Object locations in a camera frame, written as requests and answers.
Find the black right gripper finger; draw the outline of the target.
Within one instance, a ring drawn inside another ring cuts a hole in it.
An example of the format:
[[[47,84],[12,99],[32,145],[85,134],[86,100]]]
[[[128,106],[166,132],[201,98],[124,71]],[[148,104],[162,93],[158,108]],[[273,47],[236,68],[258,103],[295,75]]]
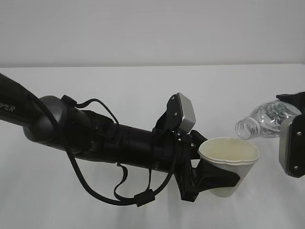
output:
[[[305,114],[305,92],[299,92],[296,94],[278,94],[276,95],[276,98],[282,102],[295,106],[301,114]]]

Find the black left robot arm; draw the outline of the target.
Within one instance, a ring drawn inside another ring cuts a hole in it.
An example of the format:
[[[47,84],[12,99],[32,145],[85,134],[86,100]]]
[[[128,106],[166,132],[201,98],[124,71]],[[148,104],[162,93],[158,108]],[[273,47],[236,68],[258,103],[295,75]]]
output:
[[[202,191],[234,187],[240,177],[201,159],[198,149],[206,139],[193,129],[195,116],[191,101],[176,93],[152,131],[121,125],[110,114],[87,110],[91,103],[62,98],[38,98],[5,75],[0,77],[0,118],[19,125],[33,142],[63,150],[84,189],[94,198],[115,206],[142,206],[155,200],[175,177],[181,199],[193,202]],[[77,159],[115,163],[128,176],[127,165],[165,172],[157,189],[147,187],[132,198],[113,199],[95,192],[86,182]]]

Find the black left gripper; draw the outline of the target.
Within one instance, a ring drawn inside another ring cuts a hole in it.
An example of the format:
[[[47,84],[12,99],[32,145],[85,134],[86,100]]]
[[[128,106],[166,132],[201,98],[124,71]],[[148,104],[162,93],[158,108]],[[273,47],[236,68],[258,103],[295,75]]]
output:
[[[165,180],[154,191],[155,195],[165,189],[172,177],[183,201],[194,202],[199,192],[207,190],[216,196],[231,196],[234,193],[234,187],[240,181],[235,172],[216,167],[204,159],[200,159],[196,168],[192,166],[192,160],[200,158],[197,151],[205,141],[207,138],[196,130],[189,134],[168,131],[162,135],[161,142],[169,154],[164,156],[164,159],[169,159],[169,170]]]

